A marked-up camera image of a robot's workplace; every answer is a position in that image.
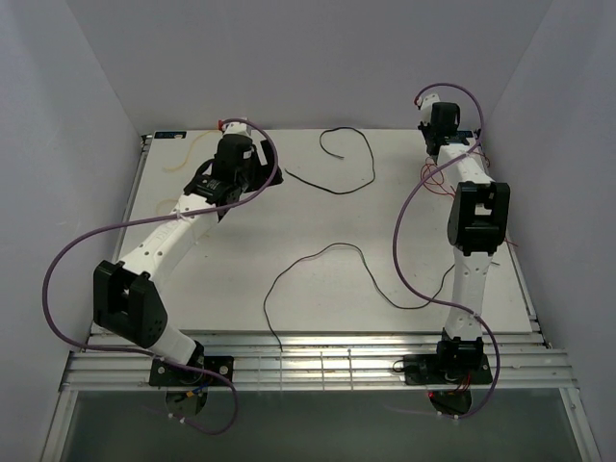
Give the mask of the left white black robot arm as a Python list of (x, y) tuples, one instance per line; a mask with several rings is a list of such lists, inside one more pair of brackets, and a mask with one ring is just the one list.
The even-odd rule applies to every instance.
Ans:
[(272, 143), (245, 132), (225, 134), (213, 158), (185, 186), (174, 208), (118, 262), (93, 273), (93, 320), (117, 336), (169, 361), (171, 373), (194, 384), (204, 373), (201, 345), (171, 324), (161, 290), (198, 239), (245, 193), (281, 183)]

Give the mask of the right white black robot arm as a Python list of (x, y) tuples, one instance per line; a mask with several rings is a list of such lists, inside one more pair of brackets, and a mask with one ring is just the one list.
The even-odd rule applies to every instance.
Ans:
[(456, 382), (481, 369), (481, 315), (485, 283), (494, 254), (505, 238), (510, 188), (494, 181), (458, 133), (461, 111), (436, 93), (418, 103), (426, 152), (454, 188), (447, 237), (453, 249), (454, 278), (449, 315), (437, 345), (437, 375)]

